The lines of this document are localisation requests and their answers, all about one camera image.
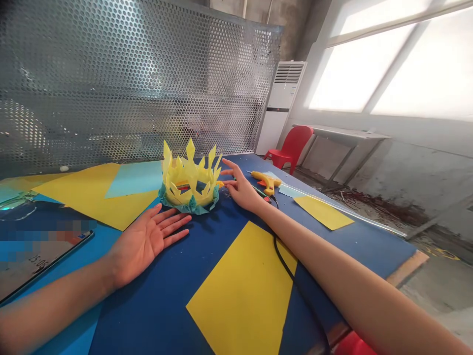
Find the red chair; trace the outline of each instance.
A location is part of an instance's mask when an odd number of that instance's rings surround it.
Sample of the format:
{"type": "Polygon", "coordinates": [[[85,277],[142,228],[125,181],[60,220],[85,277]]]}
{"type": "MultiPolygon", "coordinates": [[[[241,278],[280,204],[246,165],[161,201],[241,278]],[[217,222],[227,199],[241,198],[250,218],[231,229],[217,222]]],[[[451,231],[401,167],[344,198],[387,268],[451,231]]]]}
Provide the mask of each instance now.
{"type": "Polygon", "coordinates": [[[302,150],[309,141],[314,130],[308,126],[297,126],[289,131],[281,150],[270,149],[264,159],[271,157],[275,167],[282,169],[284,163],[291,163],[289,174],[292,175],[296,168],[297,161],[301,156],[302,150]]]}
{"type": "Polygon", "coordinates": [[[337,346],[335,355],[376,355],[376,353],[352,331],[337,346]]]}

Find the window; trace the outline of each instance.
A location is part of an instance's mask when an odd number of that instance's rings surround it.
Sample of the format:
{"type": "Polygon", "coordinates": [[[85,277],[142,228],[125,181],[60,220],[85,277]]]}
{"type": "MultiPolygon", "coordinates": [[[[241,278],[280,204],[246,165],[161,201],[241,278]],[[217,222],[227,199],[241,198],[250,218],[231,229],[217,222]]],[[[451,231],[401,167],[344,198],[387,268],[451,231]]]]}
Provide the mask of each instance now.
{"type": "Polygon", "coordinates": [[[472,5],[348,1],[309,108],[473,121],[472,5]]]}

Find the metal mesh panel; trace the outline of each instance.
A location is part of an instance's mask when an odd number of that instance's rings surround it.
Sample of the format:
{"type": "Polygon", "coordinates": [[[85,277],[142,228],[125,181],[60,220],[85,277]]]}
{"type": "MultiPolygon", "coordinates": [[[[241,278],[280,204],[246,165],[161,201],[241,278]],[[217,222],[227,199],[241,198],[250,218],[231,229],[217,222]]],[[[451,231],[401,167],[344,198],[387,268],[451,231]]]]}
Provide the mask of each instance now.
{"type": "Polygon", "coordinates": [[[2,177],[253,152],[281,27],[180,1],[20,0],[0,25],[2,177]]]}

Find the metal table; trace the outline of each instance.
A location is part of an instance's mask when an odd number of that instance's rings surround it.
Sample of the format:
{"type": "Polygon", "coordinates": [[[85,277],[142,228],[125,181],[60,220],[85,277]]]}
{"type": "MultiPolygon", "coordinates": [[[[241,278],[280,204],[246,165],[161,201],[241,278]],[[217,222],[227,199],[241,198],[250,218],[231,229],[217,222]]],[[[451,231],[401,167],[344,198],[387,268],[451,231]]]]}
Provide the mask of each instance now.
{"type": "Polygon", "coordinates": [[[304,165],[304,162],[306,161],[307,156],[309,155],[315,141],[319,137],[329,139],[329,140],[331,140],[335,143],[338,143],[338,144],[341,144],[341,145],[344,145],[344,146],[350,148],[350,150],[344,156],[344,158],[342,159],[340,164],[337,166],[335,171],[332,173],[330,178],[327,181],[324,182],[325,184],[324,184],[324,187],[322,188],[322,192],[336,190],[338,188],[341,188],[341,186],[336,186],[336,187],[330,188],[330,184],[335,179],[338,172],[344,166],[344,164],[346,163],[346,161],[348,160],[350,155],[353,153],[355,148],[359,146],[360,142],[370,140],[370,141],[374,141],[376,143],[375,143],[374,147],[366,154],[366,156],[357,165],[357,167],[352,171],[350,176],[345,180],[345,182],[343,183],[343,186],[348,185],[348,183],[355,177],[355,175],[360,171],[360,169],[363,167],[363,165],[368,161],[368,159],[378,149],[378,147],[381,145],[381,143],[383,143],[383,141],[385,139],[391,138],[389,136],[385,136],[385,135],[378,134],[378,133],[368,133],[368,132],[348,130],[348,129],[336,128],[336,127],[328,127],[328,126],[321,126],[321,125],[309,126],[309,127],[311,127],[314,130],[313,134],[315,135],[315,139],[310,144],[301,165],[304,165]]]}

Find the black cable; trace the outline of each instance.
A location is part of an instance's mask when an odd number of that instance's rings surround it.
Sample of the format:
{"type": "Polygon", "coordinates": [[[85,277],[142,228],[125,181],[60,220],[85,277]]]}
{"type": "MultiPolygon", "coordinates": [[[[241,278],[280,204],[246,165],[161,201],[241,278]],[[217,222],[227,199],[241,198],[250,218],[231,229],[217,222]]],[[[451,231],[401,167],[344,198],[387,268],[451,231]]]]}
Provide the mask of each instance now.
{"type": "MultiPolygon", "coordinates": [[[[277,203],[277,200],[274,195],[271,196],[274,202],[276,202],[276,207],[279,209],[279,204],[277,203]]],[[[324,343],[324,354],[330,355],[330,344],[329,344],[329,339],[327,338],[327,333],[325,333],[324,326],[322,325],[322,322],[320,321],[319,316],[317,315],[317,311],[315,310],[314,305],[312,302],[309,300],[309,297],[302,291],[301,287],[299,284],[296,282],[296,278],[292,274],[291,270],[289,270],[289,267],[287,266],[286,262],[284,261],[284,258],[282,257],[281,253],[279,252],[279,248],[277,247],[277,238],[278,236],[276,233],[271,229],[271,234],[273,236],[273,241],[274,241],[274,250],[276,250],[277,257],[279,258],[279,261],[281,262],[282,266],[284,266],[284,269],[286,270],[287,274],[291,278],[292,282],[294,283],[294,286],[296,287],[297,291],[301,295],[302,299],[305,302],[305,305],[309,308],[310,313],[312,314],[312,318],[315,321],[315,324],[317,326],[317,331],[319,332],[320,338],[322,338],[322,342],[324,343]]]]}

